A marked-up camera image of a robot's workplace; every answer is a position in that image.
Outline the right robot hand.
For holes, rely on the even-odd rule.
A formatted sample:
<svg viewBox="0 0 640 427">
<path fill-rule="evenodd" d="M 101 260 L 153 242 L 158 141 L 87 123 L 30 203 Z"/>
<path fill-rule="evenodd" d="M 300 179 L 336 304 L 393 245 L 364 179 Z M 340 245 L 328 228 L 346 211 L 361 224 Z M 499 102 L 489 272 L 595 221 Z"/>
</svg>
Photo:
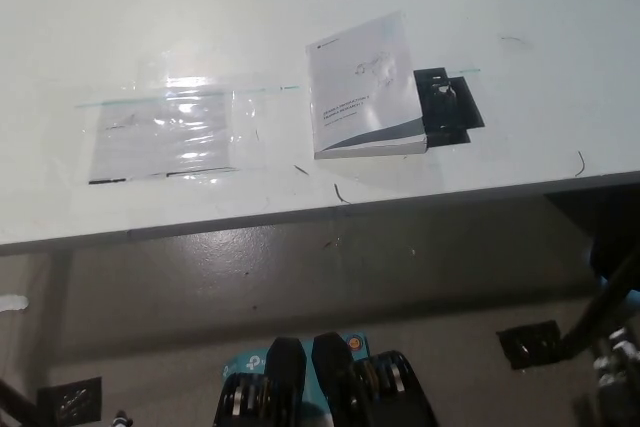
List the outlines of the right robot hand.
<svg viewBox="0 0 640 427">
<path fill-rule="evenodd" d="M 603 426 L 639 425 L 639 343 L 629 324 L 593 345 L 597 403 Z"/>
</svg>

